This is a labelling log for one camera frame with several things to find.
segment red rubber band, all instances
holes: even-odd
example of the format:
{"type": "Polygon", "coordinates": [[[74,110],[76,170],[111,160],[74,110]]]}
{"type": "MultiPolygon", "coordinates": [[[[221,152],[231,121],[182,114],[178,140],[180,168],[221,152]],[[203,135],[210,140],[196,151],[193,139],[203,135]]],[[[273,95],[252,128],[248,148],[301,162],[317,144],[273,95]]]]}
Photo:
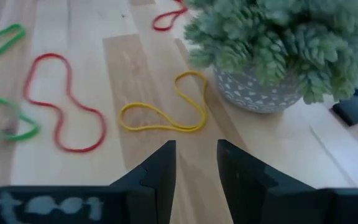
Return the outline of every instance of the red rubber band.
{"type": "Polygon", "coordinates": [[[106,120],[104,119],[103,115],[98,110],[82,105],[72,95],[72,93],[71,93],[72,76],[73,75],[72,75],[72,69],[71,69],[70,63],[68,62],[68,60],[65,57],[63,57],[63,56],[61,56],[59,54],[54,54],[54,53],[47,53],[47,54],[40,55],[33,61],[32,65],[31,65],[31,69],[29,71],[27,79],[25,80],[24,89],[23,89],[23,96],[29,103],[31,103],[33,105],[46,106],[46,107],[49,107],[49,108],[53,108],[57,112],[58,121],[57,121],[55,131],[54,131],[54,134],[53,134],[53,140],[55,141],[55,144],[60,149],[62,149],[64,151],[67,151],[67,152],[89,152],[89,151],[92,151],[93,149],[96,149],[98,146],[100,146],[103,143],[104,138],[106,137],[106,130],[107,130],[106,120]],[[100,120],[100,123],[101,123],[101,135],[100,135],[100,138],[98,139],[98,141],[95,144],[93,144],[92,146],[86,147],[86,148],[83,148],[83,149],[72,149],[72,148],[65,147],[60,142],[60,131],[62,130],[62,126],[63,126],[63,123],[64,123],[64,114],[63,114],[62,109],[60,109],[59,107],[57,107],[57,106],[55,106],[55,105],[53,105],[51,103],[35,101],[35,100],[32,100],[29,97],[29,90],[30,90],[30,86],[31,86],[31,81],[34,78],[34,73],[35,73],[35,69],[37,68],[37,64],[41,60],[46,59],[46,58],[57,58],[57,59],[61,60],[65,64],[66,71],[67,71],[66,72],[66,75],[67,75],[66,94],[69,97],[69,99],[71,99],[71,101],[77,107],[79,107],[79,108],[81,108],[83,110],[89,111],[91,113],[94,113],[95,115],[98,116],[98,118],[100,120]]]}
{"type": "Polygon", "coordinates": [[[175,20],[178,19],[178,17],[180,15],[182,15],[185,12],[187,12],[188,8],[184,5],[183,0],[174,0],[174,1],[180,4],[181,9],[177,10],[177,11],[167,12],[167,13],[161,14],[161,15],[157,16],[156,18],[154,18],[153,23],[152,23],[153,29],[155,29],[157,31],[170,30],[170,29],[172,29],[173,23],[175,22],[175,20]],[[171,15],[174,15],[174,17],[172,18],[169,26],[167,26],[167,27],[158,27],[157,25],[155,25],[160,19],[162,19],[164,17],[167,17],[167,16],[171,16],[171,15]]]}

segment plant pot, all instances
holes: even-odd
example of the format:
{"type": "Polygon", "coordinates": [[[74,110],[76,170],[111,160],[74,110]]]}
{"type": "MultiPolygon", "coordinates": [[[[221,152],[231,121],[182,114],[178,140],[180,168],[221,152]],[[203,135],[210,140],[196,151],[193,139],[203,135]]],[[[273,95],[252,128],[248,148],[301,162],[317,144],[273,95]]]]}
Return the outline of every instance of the plant pot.
{"type": "Polygon", "coordinates": [[[262,86],[254,69],[227,73],[214,67],[219,91],[231,103],[257,113],[280,112],[295,104],[302,95],[296,91],[296,80],[289,75],[277,85],[262,86]]]}

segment rubber band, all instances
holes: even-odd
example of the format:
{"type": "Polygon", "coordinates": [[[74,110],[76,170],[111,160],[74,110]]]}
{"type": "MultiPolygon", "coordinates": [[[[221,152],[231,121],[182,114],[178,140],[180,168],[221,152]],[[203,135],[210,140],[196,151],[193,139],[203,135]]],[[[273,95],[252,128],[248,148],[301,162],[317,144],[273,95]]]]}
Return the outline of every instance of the rubber band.
{"type": "Polygon", "coordinates": [[[166,115],[163,111],[161,111],[160,109],[149,105],[147,103],[141,103],[141,102],[133,102],[133,103],[129,103],[128,105],[125,105],[122,109],[121,112],[119,114],[119,123],[120,125],[129,130],[129,131],[144,131],[144,130],[150,130],[150,129],[165,129],[165,130],[172,130],[172,131],[178,131],[178,132],[182,132],[182,133],[192,133],[195,132],[201,128],[203,128],[203,126],[206,123],[207,120],[207,111],[206,111],[206,103],[205,103],[205,90],[206,90],[206,86],[208,83],[208,79],[202,75],[200,72],[196,72],[196,71],[187,71],[184,72],[180,75],[178,75],[175,78],[175,83],[173,86],[173,89],[175,90],[175,92],[182,97],[185,101],[187,101],[189,104],[191,104],[192,106],[194,106],[197,111],[200,113],[201,115],[201,120],[198,122],[198,124],[193,125],[193,126],[185,126],[182,124],[178,124],[176,122],[174,122],[168,115],[166,115]],[[189,96],[186,96],[185,94],[183,94],[179,88],[177,87],[177,82],[179,81],[179,79],[188,76],[188,75],[195,75],[199,78],[201,78],[203,80],[203,105],[200,106],[197,103],[195,103],[189,96]],[[140,126],[140,127],[130,127],[128,125],[125,124],[124,122],[124,113],[131,108],[135,108],[135,107],[141,107],[141,108],[147,108],[150,110],[154,110],[155,112],[157,112],[158,114],[160,114],[161,116],[163,116],[170,124],[171,126],[167,126],[167,125],[146,125],[146,126],[140,126]]]}
{"type": "Polygon", "coordinates": [[[15,112],[15,114],[19,116],[20,120],[25,121],[26,123],[29,123],[32,126],[32,129],[30,131],[23,133],[23,134],[18,134],[18,135],[7,134],[3,130],[0,130],[0,135],[2,135],[5,140],[7,140],[7,141],[22,141],[22,140],[32,138],[39,132],[40,126],[31,118],[28,118],[25,115],[23,115],[21,113],[20,109],[14,103],[11,103],[10,101],[8,101],[4,98],[0,98],[0,104],[6,105],[6,106],[12,108],[13,111],[15,112]]]}
{"type": "Polygon", "coordinates": [[[27,76],[27,79],[25,81],[24,84],[24,90],[23,90],[23,96],[24,98],[31,104],[33,105],[38,105],[38,106],[45,106],[45,107],[49,107],[52,108],[56,111],[57,115],[58,115],[58,121],[53,133],[53,140],[55,141],[55,144],[61,149],[64,150],[66,152],[89,152],[92,151],[93,149],[96,149],[98,146],[100,146],[103,141],[104,138],[106,137],[106,120],[104,119],[104,116],[102,115],[102,113],[100,113],[98,110],[93,109],[93,108],[89,108],[85,105],[82,105],[71,93],[71,80],[72,80],[72,69],[70,66],[70,63],[68,62],[68,60],[59,55],[59,54],[54,54],[54,53],[47,53],[47,54],[43,54],[38,56],[32,63],[31,65],[31,69],[29,71],[29,74],[27,76]],[[63,64],[66,67],[66,78],[67,78],[67,82],[66,82],[66,94],[69,97],[69,99],[71,99],[71,101],[74,103],[75,106],[88,111],[90,113],[95,114],[98,118],[99,118],[99,122],[101,123],[101,135],[99,137],[99,139],[97,140],[97,142],[95,144],[93,144],[92,146],[83,148],[83,149],[73,149],[73,148],[69,148],[69,147],[65,147],[61,141],[60,141],[60,132],[62,130],[63,124],[64,124],[64,114],[62,109],[60,109],[58,106],[55,106],[51,103],[45,103],[45,102],[41,102],[41,101],[35,101],[33,99],[30,98],[29,96],[29,90],[30,90],[30,86],[31,86],[31,81],[34,78],[34,73],[35,73],[35,69],[37,68],[38,63],[41,60],[47,59],[47,58],[57,58],[59,60],[61,60],[63,62],[63,64]]]}
{"type": "Polygon", "coordinates": [[[13,24],[3,30],[0,30],[0,36],[1,36],[1,35],[8,34],[16,29],[18,30],[18,33],[14,37],[12,37],[12,39],[8,40],[5,44],[0,46],[0,54],[5,52],[15,42],[20,40],[25,35],[25,29],[20,24],[13,24]]]}
{"type": "Polygon", "coordinates": [[[178,17],[180,15],[182,15],[183,13],[187,12],[188,8],[184,5],[183,3],[183,0],[174,0],[175,2],[179,3],[180,6],[181,6],[181,9],[177,10],[177,11],[172,11],[172,12],[167,12],[167,13],[164,13],[164,14],[161,14],[159,16],[157,16],[156,18],[153,19],[153,22],[152,22],[152,27],[153,29],[157,30],[157,31],[167,31],[167,30],[170,30],[172,29],[173,27],[173,23],[175,22],[176,19],[178,19],[178,17]],[[171,19],[171,22],[170,22],[170,25],[167,26],[167,27],[158,27],[156,25],[156,23],[161,20],[162,18],[164,17],[167,17],[167,16],[171,16],[171,15],[174,15],[173,18],[171,19]]]}

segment light wood tabletop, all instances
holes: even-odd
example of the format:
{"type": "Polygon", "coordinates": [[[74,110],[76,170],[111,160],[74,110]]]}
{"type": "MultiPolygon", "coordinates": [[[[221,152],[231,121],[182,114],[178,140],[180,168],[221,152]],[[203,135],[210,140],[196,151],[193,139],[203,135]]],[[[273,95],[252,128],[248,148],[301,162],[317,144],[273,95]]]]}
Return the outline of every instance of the light wood tabletop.
{"type": "MultiPolygon", "coordinates": [[[[168,32],[151,29],[152,19],[178,9],[171,0],[0,0],[0,30],[22,24],[24,39],[0,55],[0,97],[16,102],[41,125],[28,141],[0,138],[0,185],[107,185],[141,163],[169,139],[177,140],[177,186],[172,223],[231,223],[216,162],[216,143],[227,139],[274,168],[321,187],[358,187],[358,125],[348,128],[325,104],[302,101],[279,114],[255,114],[226,102],[211,70],[206,90],[208,121],[191,134],[151,130],[129,132],[118,125],[121,108],[141,101],[176,121],[196,124],[197,111],[173,91],[176,75],[191,69],[183,26],[196,14],[178,18],[168,32]],[[57,116],[22,98],[33,59],[47,52],[64,55],[73,68],[73,93],[107,119],[103,145],[86,154],[66,153],[53,142],[57,116]]],[[[201,82],[186,77],[181,90],[201,103],[201,82]]],[[[33,99],[64,109],[62,141],[86,147],[100,135],[98,120],[76,108],[65,94],[65,68],[58,60],[42,62],[30,88],[33,99]]],[[[133,126],[165,124],[155,112],[133,109],[133,126]]],[[[0,106],[0,127],[29,127],[0,106]]]]}

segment green succulent leaves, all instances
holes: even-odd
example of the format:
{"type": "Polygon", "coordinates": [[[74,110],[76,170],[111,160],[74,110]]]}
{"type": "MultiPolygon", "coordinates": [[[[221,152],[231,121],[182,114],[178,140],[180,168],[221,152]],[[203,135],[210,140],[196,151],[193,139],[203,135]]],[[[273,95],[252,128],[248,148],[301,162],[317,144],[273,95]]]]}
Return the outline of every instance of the green succulent leaves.
{"type": "Polygon", "coordinates": [[[185,27],[196,68],[255,67],[259,81],[291,75],[305,103],[358,87],[358,0],[188,0],[202,12],[185,27]]]}

